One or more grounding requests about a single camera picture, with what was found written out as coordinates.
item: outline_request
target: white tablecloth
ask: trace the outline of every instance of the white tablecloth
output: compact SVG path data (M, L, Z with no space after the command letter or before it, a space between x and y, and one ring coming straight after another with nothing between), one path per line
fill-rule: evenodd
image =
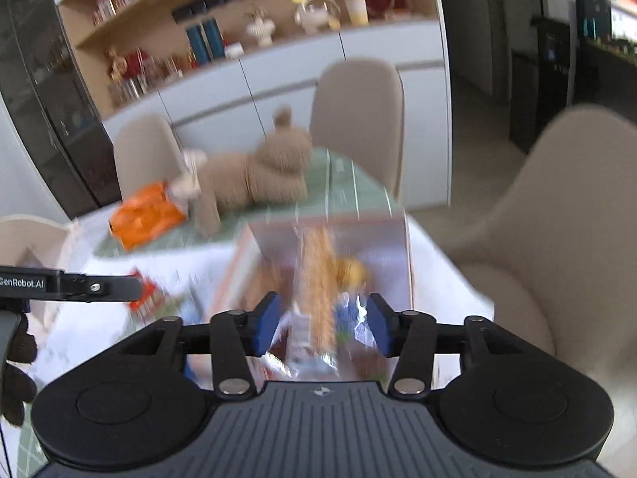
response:
M111 208L102 209L82 218L76 225L78 230L68 271L127 274L136 266L169 292L178 292L194 282L199 299L206 304L211 302L233 257L234 243L98 259L91 253L106 234L111 213ZM469 315L492 319L493 304L471 288L416 221L409 218L408 226L415 308L431 314L439 323L462 324ZM68 372L114 344L122 335L127 319L127 310L121 303L61 305L46 347L41 350L30 374L47 383ZM438 385L444 386L459 374L458 357L437 356L437 369ZM6 434L14 457L17 437L15 433Z

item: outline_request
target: cabinet door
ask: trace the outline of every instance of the cabinet door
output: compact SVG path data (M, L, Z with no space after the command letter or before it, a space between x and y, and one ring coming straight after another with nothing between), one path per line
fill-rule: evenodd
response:
M401 203L409 210L447 203L451 135L444 68L401 72L404 143Z
M209 154L250 152L265 138L252 102L183 124L175 133L184 148Z
M104 129L106 129L111 142L115 141L122 127L145 114L158 114L170 122L170 117L159 94L146 95L139 102L129 104L122 111L118 111L112 117L104 120Z
M341 33L345 57L374 57L393 65L443 60L442 35L437 20L393 23Z
M310 88L303 88L302 90L256 100L254 104L257 106L259 118L266 133L269 133L274 128L272 117L275 111L282 106L289 106L291 108L292 123L309 129L312 104L314 103L314 92L316 92L316 86L311 86Z
M173 122L250 98L238 61L224 61L219 66L201 68L196 74L171 84L159 93Z
M241 59L252 95L300 82L316 81L329 65L343 61L343 47L336 33L275 46Z

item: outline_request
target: packaged bread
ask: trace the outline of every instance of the packaged bread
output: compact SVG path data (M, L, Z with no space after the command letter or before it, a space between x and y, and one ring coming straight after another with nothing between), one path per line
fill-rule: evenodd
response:
M309 228L301 239L292 324L293 353L314 356L336 351L334 305L338 298L332 239L325 228Z

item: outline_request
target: bear ear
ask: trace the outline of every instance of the bear ear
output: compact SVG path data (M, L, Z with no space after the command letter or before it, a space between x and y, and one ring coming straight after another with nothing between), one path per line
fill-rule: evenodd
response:
M290 127L292 125L292 110L289 106L284 106L275 111L273 116L275 127Z

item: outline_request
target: orange snack bag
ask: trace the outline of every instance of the orange snack bag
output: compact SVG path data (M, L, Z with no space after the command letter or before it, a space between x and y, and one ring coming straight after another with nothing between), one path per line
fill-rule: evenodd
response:
M157 239L186 220L166 197L166 184L153 183L130 196L110 220L111 235L124 249L133 248Z

